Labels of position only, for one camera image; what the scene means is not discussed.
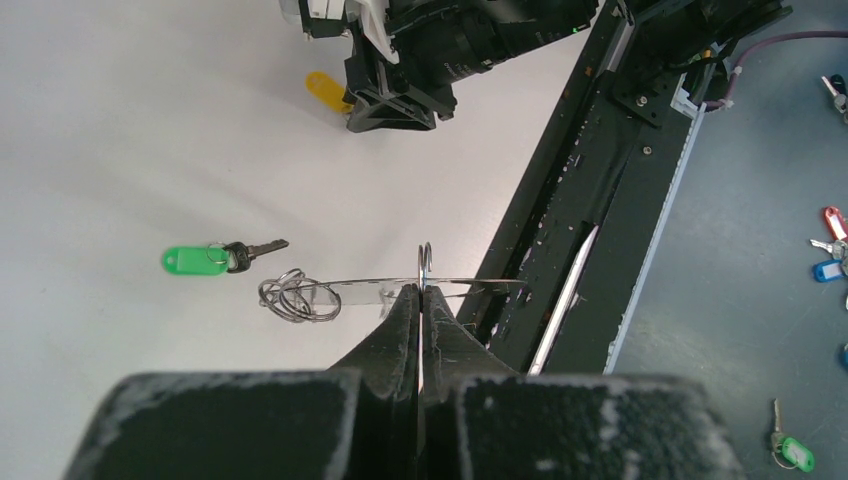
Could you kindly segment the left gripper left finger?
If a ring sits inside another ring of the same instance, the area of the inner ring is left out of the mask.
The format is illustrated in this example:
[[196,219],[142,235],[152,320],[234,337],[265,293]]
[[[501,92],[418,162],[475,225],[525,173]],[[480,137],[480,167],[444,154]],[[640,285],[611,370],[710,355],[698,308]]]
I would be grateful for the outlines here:
[[91,418],[68,479],[413,479],[418,290],[319,371],[136,374]]

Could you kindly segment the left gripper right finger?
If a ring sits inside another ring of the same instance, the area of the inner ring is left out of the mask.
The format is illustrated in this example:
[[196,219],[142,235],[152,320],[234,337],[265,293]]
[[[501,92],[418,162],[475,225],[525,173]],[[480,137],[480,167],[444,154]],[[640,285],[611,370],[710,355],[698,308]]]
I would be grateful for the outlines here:
[[427,479],[742,479],[697,383],[667,375],[522,375],[422,298]]

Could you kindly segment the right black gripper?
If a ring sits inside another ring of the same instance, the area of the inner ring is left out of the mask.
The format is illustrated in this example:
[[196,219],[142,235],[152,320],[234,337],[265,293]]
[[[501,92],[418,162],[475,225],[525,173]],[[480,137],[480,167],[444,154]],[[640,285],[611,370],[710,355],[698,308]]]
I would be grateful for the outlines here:
[[453,118],[452,85],[477,73],[472,13],[459,1],[353,1],[346,127],[428,131]]

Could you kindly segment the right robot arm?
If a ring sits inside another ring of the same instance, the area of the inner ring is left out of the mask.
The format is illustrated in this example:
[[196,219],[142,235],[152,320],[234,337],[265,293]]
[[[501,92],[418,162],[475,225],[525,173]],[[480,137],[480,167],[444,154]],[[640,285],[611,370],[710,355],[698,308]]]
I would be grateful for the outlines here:
[[[725,59],[743,38],[788,16],[783,1],[616,1],[635,26],[637,64],[625,69],[635,87],[664,74],[705,64],[700,54],[720,46]],[[350,28],[343,95],[353,133],[378,129],[428,131],[453,118],[453,84],[589,28],[596,1],[391,1],[384,9],[390,50],[385,59]]]

